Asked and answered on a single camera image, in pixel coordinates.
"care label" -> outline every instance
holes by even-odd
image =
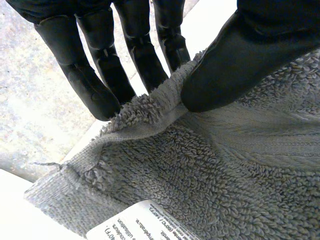
[[[88,240],[200,240],[151,200],[138,202],[91,229]]]

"robotic hand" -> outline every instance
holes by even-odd
[[[191,112],[231,104],[267,75],[320,47],[320,1],[238,0],[237,5],[183,83],[181,99]]]
[[[6,0],[54,54],[70,85],[92,115],[107,121],[135,96],[115,48],[113,2],[125,42],[148,92],[168,78],[151,43],[149,0]],[[190,60],[181,35],[185,0],[153,0],[156,30],[171,72]],[[103,83],[90,66],[77,22]]]

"gray floor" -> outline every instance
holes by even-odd
[[[198,1],[186,0],[184,15]],[[126,48],[119,16],[113,10],[115,45],[131,79],[136,69]],[[150,25],[151,39],[157,48],[152,3]],[[80,36],[92,63],[82,33]],[[95,119],[72,90],[33,25],[5,1],[0,1],[0,52],[0,168],[34,181],[48,168],[30,163],[62,161]]]

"gray towel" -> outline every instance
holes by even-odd
[[[153,200],[204,240],[319,239],[320,49],[233,104],[190,113],[180,91],[201,56],[125,105],[26,199],[81,236]]]

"black robotic finger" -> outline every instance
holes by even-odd
[[[76,17],[104,84],[121,104],[129,102],[136,94],[115,48],[112,9],[108,7]]]
[[[51,17],[36,24],[35,29],[54,54],[74,91],[95,118],[107,121],[119,112],[117,98],[89,65],[74,16]]]
[[[158,40],[170,72],[190,61],[186,40],[181,34],[185,0],[153,0]]]
[[[184,80],[181,100],[191,112],[226,106],[273,71],[319,47],[317,31],[265,36],[236,11]]]
[[[149,0],[117,0],[114,6],[119,13],[125,42],[141,80],[150,93],[168,78],[149,31]]]

